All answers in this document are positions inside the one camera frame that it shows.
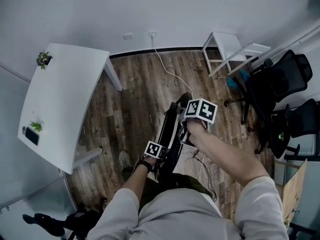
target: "wristwatch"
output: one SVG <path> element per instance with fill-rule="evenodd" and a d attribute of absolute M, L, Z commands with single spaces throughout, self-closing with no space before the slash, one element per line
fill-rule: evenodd
<path fill-rule="evenodd" d="M 148 163 L 147 161 L 143 160 L 143 157 L 137 163 L 137 167 L 138 167 L 138 165 L 144 165 L 148 169 L 148 173 L 150 173 L 152 171 L 152 165 L 150 163 Z"/>

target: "person's left hand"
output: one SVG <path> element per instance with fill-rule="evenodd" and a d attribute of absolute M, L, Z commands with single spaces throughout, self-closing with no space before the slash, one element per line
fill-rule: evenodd
<path fill-rule="evenodd" d="M 152 167 L 155 166 L 155 164 L 157 163 L 157 160 L 156 158 L 152 157 L 152 156 L 149 156 L 149 155 L 146 155 L 144 158 L 143 158 L 144 161 L 148 162 L 150 165 L 152 165 Z"/>

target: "white sneaker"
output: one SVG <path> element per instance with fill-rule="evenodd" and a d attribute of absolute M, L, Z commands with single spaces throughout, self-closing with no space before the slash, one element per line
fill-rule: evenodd
<path fill-rule="evenodd" d="M 119 163 L 121 170 L 128 167 L 133 167 L 130 162 L 130 157 L 126 151 L 121 151 L 119 154 Z"/>

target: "smartphone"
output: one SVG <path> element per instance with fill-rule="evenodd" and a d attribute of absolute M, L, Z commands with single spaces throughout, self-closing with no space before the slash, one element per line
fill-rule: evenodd
<path fill-rule="evenodd" d="M 25 129 L 25 137 L 31 141 L 34 145 L 38 146 L 40 136 L 31 130 L 29 127 Z"/>

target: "wall outlet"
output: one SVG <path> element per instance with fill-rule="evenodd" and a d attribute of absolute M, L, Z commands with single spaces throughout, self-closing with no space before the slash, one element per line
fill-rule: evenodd
<path fill-rule="evenodd" d="M 149 31 L 149 37 L 151 37 L 151 35 L 154 33 L 154 37 L 156 37 L 158 31 L 153 30 L 153 31 Z"/>
<path fill-rule="evenodd" d="M 124 40 L 131 40 L 133 37 L 132 37 L 132 33 L 126 33 L 126 34 L 123 34 L 123 39 Z"/>

